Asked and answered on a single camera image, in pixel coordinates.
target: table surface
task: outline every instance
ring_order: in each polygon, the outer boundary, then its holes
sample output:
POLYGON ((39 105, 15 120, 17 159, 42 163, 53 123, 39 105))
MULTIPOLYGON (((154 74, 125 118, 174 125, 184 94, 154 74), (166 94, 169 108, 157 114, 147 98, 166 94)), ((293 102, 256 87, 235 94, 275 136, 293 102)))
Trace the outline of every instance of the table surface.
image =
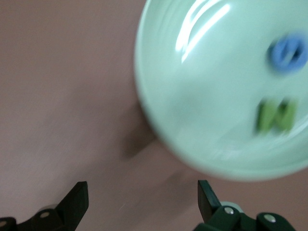
POLYGON ((308 170, 265 182, 198 173, 157 139, 134 85, 145 0, 0 0, 0 217, 18 222, 77 181, 90 206, 78 231, 193 230, 197 180, 246 214, 306 230, 308 170))

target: plate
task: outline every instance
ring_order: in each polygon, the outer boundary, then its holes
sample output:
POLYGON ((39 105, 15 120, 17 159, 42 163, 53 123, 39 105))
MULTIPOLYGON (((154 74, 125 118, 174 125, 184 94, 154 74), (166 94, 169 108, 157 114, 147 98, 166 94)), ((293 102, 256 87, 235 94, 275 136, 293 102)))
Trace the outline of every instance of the plate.
POLYGON ((154 130, 191 167, 267 180, 308 165, 308 66, 272 68, 269 47, 308 31, 305 0, 148 0, 136 84, 154 130), (264 99, 298 101, 290 132, 256 132, 264 99))

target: green toy piece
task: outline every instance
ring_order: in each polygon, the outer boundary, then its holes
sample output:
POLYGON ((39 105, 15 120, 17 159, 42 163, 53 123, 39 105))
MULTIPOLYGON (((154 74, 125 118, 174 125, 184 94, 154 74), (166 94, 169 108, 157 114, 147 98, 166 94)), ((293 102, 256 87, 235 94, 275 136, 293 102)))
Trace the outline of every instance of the green toy piece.
POLYGON ((258 130, 269 132, 274 125, 281 131, 291 131, 297 110, 296 101, 283 101, 278 107, 273 100, 263 101, 260 104, 258 115, 258 130))

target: blue toy piece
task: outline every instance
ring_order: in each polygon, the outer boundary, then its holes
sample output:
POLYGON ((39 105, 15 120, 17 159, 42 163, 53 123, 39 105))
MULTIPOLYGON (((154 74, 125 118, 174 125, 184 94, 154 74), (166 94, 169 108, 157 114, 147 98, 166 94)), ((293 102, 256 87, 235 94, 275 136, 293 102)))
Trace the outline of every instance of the blue toy piece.
POLYGON ((288 35, 273 46, 270 59, 275 69, 280 72, 298 71, 308 61, 308 45, 303 36, 288 35))

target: metal screw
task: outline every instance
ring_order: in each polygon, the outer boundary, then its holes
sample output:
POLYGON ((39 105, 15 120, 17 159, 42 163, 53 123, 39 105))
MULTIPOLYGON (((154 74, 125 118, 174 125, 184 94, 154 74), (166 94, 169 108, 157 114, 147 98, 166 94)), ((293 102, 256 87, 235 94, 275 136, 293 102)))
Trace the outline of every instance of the metal screw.
POLYGON ((45 213, 42 213, 39 217, 40 218, 46 218, 49 216, 49 212, 45 212, 45 213))
POLYGON ((264 215, 264 218, 265 218, 267 221, 271 222, 271 223, 275 223, 275 222, 276 222, 276 218, 275 218, 274 216, 272 216, 271 214, 266 214, 266 215, 264 215))
POLYGON ((225 212, 230 214, 230 215, 233 215, 234 214, 234 210, 230 207, 225 207, 225 212))
POLYGON ((0 221, 0 227, 3 227, 3 226, 5 226, 6 225, 6 221, 5 220, 3 220, 3 221, 0 221))

